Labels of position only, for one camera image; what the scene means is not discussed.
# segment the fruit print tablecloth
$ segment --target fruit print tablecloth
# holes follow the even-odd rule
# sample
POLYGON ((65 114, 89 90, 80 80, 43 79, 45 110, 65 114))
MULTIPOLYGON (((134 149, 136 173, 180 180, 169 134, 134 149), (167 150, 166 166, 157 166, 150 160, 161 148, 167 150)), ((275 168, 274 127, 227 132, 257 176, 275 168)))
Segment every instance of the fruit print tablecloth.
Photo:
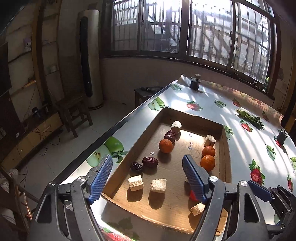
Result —
MULTIPOLYGON (((113 173, 159 110, 165 106, 224 125, 229 142, 233 183, 252 179, 267 188, 281 185, 294 194, 296 147, 290 138, 285 141, 284 148, 275 139, 281 129, 279 123, 282 116, 259 100, 214 83, 202 82, 196 92, 188 87, 184 78, 174 81, 170 88, 116 131, 63 184, 86 175, 106 153, 113 157, 113 173), (259 116, 264 124, 263 129, 258 130, 241 119, 237 115, 238 109, 259 116)), ((274 224, 276 217, 270 204, 259 199, 258 203, 266 223, 274 224)), ((190 238, 189 234, 156 227, 102 198, 91 208, 106 240, 182 241, 190 238)))

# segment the television screen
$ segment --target television screen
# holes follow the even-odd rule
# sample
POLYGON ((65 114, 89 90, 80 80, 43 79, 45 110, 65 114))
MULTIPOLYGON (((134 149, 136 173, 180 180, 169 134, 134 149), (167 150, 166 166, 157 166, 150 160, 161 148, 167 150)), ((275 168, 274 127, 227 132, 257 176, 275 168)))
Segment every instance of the television screen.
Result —
POLYGON ((11 88, 8 69, 8 43, 0 46, 0 96, 11 88))

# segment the asparagus bundle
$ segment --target asparagus bundle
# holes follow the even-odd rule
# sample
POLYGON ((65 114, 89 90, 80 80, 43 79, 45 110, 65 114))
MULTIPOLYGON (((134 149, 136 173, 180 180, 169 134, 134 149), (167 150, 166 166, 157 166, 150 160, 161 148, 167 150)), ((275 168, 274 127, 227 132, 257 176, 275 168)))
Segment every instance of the asparagus bundle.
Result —
POLYGON ((249 115, 247 112, 245 112, 244 110, 237 110, 237 113, 239 115, 239 117, 241 117, 242 119, 248 121, 249 123, 251 123, 253 126, 255 126, 258 130, 263 129, 263 123, 260 120, 260 117, 256 117, 253 115, 249 115))

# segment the blue gripper pad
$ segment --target blue gripper pad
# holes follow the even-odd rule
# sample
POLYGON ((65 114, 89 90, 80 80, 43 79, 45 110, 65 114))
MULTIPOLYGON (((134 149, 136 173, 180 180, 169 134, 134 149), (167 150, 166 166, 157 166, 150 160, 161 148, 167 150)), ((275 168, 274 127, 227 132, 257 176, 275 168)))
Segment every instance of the blue gripper pad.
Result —
POLYGON ((100 195, 103 191, 103 188, 106 184, 108 176, 112 170, 113 166, 113 159, 112 156, 109 155, 106 161, 103 163, 102 167, 98 171, 98 174, 94 178, 93 182, 91 183, 91 191, 89 195, 89 203, 93 204, 94 201, 100 198, 100 195))
POLYGON ((252 192, 256 197, 260 198, 264 202, 272 201, 272 194, 269 189, 261 186, 253 180, 248 181, 248 184, 250 185, 250 188, 252 189, 252 192))
POLYGON ((200 171, 201 168, 197 166, 191 155, 185 155, 182 158, 182 167, 196 198, 205 204, 207 202, 205 185, 197 173, 197 170, 200 171))

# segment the drawer handle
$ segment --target drawer handle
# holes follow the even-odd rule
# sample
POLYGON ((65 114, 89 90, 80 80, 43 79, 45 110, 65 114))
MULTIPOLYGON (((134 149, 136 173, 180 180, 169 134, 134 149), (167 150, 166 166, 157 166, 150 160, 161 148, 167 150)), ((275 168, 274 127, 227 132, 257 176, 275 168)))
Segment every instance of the drawer handle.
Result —
POLYGON ((42 133, 46 132, 51 126, 52 125, 49 125, 48 127, 46 127, 43 132, 39 133, 39 135, 41 135, 42 133))

